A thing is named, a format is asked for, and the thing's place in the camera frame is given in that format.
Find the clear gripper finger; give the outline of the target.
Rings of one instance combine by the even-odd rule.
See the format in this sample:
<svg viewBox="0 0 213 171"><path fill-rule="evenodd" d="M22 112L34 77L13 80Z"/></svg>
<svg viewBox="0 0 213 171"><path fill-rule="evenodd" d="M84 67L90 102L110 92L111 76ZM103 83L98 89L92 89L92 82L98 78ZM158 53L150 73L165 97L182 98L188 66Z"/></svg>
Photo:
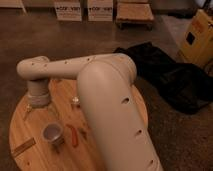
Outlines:
<svg viewBox="0 0 213 171"><path fill-rule="evenodd" d="M57 107L56 107L53 103L51 103L51 104L48 106L48 111L49 111L50 113L52 113L57 119L60 118L60 114L59 114L59 112L58 112L58 109L57 109Z"/></svg>
<svg viewBox="0 0 213 171"><path fill-rule="evenodd" d="M24 121L27 119L28 115L32 112L32 110L33 110L32 106L27 105L26 111L25 111L25 114L24 114L24 117L23 117Z"/></svg>

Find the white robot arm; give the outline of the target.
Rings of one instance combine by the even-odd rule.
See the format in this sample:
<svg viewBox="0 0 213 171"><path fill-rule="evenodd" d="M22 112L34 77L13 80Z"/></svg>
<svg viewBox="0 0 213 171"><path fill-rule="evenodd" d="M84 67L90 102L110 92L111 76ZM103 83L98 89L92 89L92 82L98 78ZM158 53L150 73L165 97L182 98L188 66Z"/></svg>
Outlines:
<svg viewBox="0 0 213 171"><path fill-rule="evenodd" d="M132 86L136 64L122 53L51 61L37 56L20 61L17 73L27 81L29 103L48 105L51 78L73 79L81 109L108 171L163 171Z"/></svg>

